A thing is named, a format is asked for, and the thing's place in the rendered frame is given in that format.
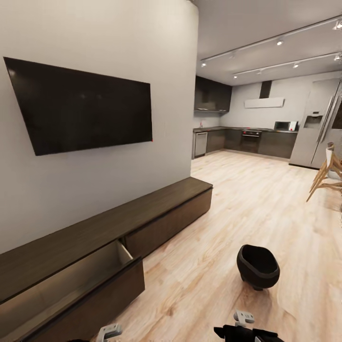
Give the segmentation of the cauldron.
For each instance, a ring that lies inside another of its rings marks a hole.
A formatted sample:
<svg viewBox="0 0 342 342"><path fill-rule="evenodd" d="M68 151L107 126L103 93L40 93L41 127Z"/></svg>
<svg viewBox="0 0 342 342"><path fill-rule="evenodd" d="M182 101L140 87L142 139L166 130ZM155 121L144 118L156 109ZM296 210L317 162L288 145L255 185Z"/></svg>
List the cauldron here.
<svg viewBox="0 0 342 342"><path fill-rule="evenodd" d="M251 244L240 249L237 267L242 281L254 286L255 291L273 288L281 273L278 262L268 249Z"/></svg>

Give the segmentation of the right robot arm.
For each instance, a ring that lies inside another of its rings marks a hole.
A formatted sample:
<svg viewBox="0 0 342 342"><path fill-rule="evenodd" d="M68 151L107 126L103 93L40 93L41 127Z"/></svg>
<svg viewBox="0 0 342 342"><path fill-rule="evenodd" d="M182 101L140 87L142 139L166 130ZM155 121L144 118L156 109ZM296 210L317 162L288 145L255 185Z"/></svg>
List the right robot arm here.
<svg viewBox="0 0 342 342"><path fill-rule="evenodd" d="M236 310L233 317L236 321L234 326L214 327L214 332L225 342L284 342L274 331L246 328L246 323L255 322L252 313Z"/></svg>

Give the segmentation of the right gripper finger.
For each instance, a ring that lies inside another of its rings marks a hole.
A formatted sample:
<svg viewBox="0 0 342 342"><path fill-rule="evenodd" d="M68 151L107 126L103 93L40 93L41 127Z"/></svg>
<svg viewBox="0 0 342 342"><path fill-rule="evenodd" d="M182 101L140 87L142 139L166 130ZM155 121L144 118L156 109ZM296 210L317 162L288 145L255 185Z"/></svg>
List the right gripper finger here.
<svg viewBox="0 0 342 342"><path fill-rule="evenodd" d="M221 338L225 338L225 327L214 327L214 332Z"/></svg>

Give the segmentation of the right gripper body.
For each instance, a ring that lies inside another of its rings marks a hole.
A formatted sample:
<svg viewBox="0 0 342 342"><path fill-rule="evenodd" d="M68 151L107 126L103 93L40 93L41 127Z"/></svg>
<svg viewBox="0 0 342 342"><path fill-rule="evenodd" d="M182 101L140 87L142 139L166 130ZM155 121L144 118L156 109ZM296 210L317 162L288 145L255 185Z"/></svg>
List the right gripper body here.
<svg viewBox="0 0 342 342"><path fill-rule="evenodd" d="M225 327L225 342L245 342L245 334L248 330L242 326L224 325Z"/></svg>

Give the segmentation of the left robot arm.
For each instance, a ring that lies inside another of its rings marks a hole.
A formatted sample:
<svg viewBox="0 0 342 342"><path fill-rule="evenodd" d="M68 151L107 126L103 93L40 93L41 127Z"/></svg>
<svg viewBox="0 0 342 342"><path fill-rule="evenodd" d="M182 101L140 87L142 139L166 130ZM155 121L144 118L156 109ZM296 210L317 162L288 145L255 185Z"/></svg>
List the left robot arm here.
<svg viewBox="0 0 342 342"><path fill-rule="evenodd" d="M101 327L96 342L108 342L107 339L120 335L123 327L120 323L114 323ZM81 339L70 340L68 342L89 342Z"/></svg>

